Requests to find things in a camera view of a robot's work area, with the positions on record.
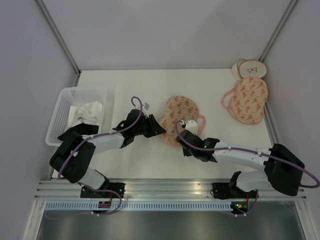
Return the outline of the floral laundry bag pink trim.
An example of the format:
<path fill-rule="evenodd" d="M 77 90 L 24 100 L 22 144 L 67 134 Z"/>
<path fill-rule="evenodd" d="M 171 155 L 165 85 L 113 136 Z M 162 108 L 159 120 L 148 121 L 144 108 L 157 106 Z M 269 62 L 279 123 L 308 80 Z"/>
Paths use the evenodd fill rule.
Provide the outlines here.
<path fill-rule="evenodd" d="M 169 145 L 179 147 L 180 144 L 176 141 L 178 134 L 175 130 L 175 124 L 178 121 L 195 121 L 200 120 L 200 125 L 197 128 L 197 135 L 200 137 L 206 126 L 206 119 L 200 114 L 199 107 L 196 103 L 183 95 L 171 96 L 166 103 L 166 110 L 159 120 L 159 124 L 166 130 L 166 133 L 161 134 L 162 140 Z"/>

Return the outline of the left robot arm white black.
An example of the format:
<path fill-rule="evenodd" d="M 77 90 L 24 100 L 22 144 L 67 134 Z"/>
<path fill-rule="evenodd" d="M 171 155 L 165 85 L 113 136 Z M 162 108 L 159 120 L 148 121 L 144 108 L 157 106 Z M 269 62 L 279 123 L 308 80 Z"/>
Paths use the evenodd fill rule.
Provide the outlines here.
<path fill-rule="evenodd" d="M 124 184 L 114 186 L 98 170 L 90 168 L 95 154 L 113 149 L 121 149 L 131 144 L 135 137 L 151 138 L 162 135 L 166 130 L 155 117 L 133 109 L 127 118 L 110 132 L 94 135 L 70 133 L 51 157 L 49 164 L 71 184 L 82 186 L 82 198 L 123 197 Z"/>

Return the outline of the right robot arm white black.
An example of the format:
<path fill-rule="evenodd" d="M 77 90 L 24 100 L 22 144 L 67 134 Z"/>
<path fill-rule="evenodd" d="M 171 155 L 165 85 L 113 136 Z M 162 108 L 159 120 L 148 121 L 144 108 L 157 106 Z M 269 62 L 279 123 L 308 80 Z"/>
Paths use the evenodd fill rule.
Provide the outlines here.
<path fill-rule="evenodd" d="M 298 194 L 305 164 L 282 144 L 275 143 L 271 148 L 241 148 L 217 138 L 201 139 L 188 130 L 179 133 L 176 140 L 185 157 L 252 168 L 250 172 L 238 171 L 232 175 L 228 192 L 235 198 L 262 189 L 274 189 L 292 197 Z"/>

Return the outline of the white garment in basket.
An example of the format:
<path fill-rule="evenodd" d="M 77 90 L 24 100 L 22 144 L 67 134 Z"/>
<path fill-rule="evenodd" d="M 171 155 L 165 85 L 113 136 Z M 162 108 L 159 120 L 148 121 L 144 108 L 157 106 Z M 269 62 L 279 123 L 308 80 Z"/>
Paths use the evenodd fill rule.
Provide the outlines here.
<path fill-rule="evenodd" d="M 67 128 L 80 124 L 99 126 L 102 107 L 103 105 L 98 101 L 71 106 L 68 114 Z"/>

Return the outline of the black garment in basket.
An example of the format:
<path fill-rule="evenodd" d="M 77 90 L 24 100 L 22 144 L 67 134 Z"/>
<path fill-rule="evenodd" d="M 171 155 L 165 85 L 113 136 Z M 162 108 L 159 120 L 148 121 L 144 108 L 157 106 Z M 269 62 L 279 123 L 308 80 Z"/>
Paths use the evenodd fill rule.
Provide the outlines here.
<path fill-rule="evenodd" d="M 80 135 L 94 135 L 99 131 L 98 125 L 81 123 L 67 129 L 63 134 L 57 137 L 58 140 L 64 141 L 71 133 L 76 132 Z"/>

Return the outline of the white plastic basket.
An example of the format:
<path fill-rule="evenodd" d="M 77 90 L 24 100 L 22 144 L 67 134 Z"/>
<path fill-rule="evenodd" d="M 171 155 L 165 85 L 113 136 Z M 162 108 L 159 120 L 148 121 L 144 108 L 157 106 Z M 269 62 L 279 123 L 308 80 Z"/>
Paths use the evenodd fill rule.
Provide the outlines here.
<path fill-rule="evenodd" d="M 58 137 L 68 125 L 71 106 L 99 102 L 102 104 L 98 133 L 102 131 L 107 91 L 99 87 L 67 87 L 60 91 L 49 123 L 45 142 L 48 146 L 58 147 L 62 143 Z"/>

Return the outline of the aluminium mounting rail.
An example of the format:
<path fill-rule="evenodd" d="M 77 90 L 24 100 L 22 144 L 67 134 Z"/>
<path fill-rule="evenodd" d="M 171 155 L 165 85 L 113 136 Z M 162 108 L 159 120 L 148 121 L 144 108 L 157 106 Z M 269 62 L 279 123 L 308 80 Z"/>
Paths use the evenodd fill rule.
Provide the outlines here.
<path fill-rule="evenodd" d="M 228 179 L 110 179 L 124 183 L 124 199 L 133 201 L 208 201 L 212 183 Z M 81 186 L 67 180 L 41 180 L 35 198 L 39 200 L 80 200 Z"/>

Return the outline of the right aluminium frame post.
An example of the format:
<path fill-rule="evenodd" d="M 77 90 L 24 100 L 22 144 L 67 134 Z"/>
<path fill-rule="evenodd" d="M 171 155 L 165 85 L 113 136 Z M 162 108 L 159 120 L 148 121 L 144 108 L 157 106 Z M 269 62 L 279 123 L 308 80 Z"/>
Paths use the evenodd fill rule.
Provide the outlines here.
<path fill-rule="evenodd" d="M 289 21 L 293 11 L 295 10 L 297 4 L 299 3 L 299 0 L 290 0 L 287 7 L 285 8 L 280 20 L 278 21 L 274 31 L 272 32 L 265 48 L 263 49 L 259 61 L 264 62 L 268 56 L 268 53 L 272 49 L 273 45 L 276 43 L 277 38 L 281 34 L 282 30 L 284 29 L 285 25 Z"/>

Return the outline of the aluminium frame post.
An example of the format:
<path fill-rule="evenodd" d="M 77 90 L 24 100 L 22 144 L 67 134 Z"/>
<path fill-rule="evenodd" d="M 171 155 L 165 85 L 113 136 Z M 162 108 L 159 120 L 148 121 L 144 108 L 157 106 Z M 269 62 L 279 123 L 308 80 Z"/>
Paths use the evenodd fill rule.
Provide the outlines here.
<path fill-rule="evenodd" d="M 281 34 L 282 30 L 284 29 L 285 25 L 289 21 L 293 11 L 295 10 L 297 4 L 299 3 L 299 0 L 290 0 L 287 7 L 285 8 L 280 20 L 278 21 L 274 31 L 272 32 L 265 48 L 263 49 L 259 61 L 264 62 L 268 56 L 268 53 L 272 49 L 273 45 L 276 43 L 277 38 Z"/>
<path fill-rule="evenodd" d="M 45 2 L 43 0 L 34 0 L 35 5 L 38 7 L 42 17 L 46 21 L 50 31 L 52 32 L 55 40 L 57 41 L 58 45 L 60 46 L 63 54 L 67 58 L 68 62 L 72 66 L 73 71 L 75 72 L 76 76 L 79 77 L 81 74 L 81 70 L 79 69 L 70 49 L 68 48 L 61 32 L 58 29 L 52 15 L 50 14 Z"/>

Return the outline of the left aluminium frame post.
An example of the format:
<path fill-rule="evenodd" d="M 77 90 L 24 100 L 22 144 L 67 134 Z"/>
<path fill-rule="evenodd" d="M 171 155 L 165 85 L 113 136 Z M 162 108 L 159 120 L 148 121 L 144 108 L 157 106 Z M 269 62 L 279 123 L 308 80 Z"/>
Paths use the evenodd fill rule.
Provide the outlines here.
<path fill-rule="evenodd" d="M 67 58 L 68 62 L 72 66 L 73 71 L 75 72 L 76 76 L 79 77 L 81 74 L 81 70 L 79 69 L 70 49 L 68 48 L 61 32 L 58 29 L 52 15 L 50 14 L 45 2 L 43 0 L 34 0 L 35 5 L 38 7 L 42 17 L 46 21 L 50 31 L 52 32 L 55 40 L 57 41 L 58 45 L 60 46 L 63 54 Z"/>

